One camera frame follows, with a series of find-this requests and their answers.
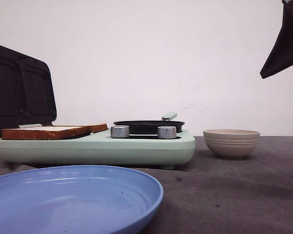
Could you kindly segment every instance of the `ceramic bowl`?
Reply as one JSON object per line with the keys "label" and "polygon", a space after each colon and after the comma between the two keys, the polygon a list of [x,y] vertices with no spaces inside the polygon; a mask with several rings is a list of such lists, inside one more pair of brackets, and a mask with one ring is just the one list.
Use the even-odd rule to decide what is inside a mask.
{"label": "ceramic bowl", "polygon": [[212,129],[203,131],[207,147],[216,155],[241,159],[249,155],[260,133],[249,130]]}

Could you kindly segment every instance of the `dark gray table surface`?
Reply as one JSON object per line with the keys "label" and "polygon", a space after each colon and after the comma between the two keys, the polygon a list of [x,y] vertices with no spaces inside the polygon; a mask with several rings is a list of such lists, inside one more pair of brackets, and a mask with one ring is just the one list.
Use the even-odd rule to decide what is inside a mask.
{"label": "dark gray table surface", "polygon": [[[293,233],[293,137],[264,136],[244,160],[213,155],[196,137],[193,159],[174,170],[136,168],[164,188],[142,234]],[[0,175],[34,169],[0,159]]]}

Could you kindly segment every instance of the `black frying pan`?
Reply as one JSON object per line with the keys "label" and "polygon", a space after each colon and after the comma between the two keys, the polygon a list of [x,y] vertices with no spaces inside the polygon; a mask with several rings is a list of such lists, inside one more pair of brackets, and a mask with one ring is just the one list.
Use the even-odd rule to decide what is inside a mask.
{"label": "black frying pan", "polygon": [[175,112],[167,113],[162,116],[162,120],[134,120],[134,121],[118,121],[115,125],[128,125],[130,134],[157,134],[157,127],[175,126],[176,131],[182,131],[184,122],[171,121],[177,114]]}

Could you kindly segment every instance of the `toast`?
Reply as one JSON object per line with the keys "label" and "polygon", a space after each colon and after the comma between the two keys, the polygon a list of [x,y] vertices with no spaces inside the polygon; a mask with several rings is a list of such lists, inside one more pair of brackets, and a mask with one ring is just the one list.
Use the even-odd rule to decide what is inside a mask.
{"label": "toast", "polygon": [[107,130],[105,123],[78,126],[42,126],[2,129],[3,140],[61,140]]}

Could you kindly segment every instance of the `silver knob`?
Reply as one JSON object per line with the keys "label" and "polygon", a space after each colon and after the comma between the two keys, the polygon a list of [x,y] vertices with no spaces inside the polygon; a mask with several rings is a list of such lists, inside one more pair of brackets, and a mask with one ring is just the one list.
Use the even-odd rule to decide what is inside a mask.
{"label": "silver knob", "polygon": [[129,137],[129,126],[116,125],[111,127],[112,138],[127,138]]}
{"label": "silver knob", "polygon": [[175,139],[177,131],[175,126],[161,126],[157,128],[157,137],[159,139]]}

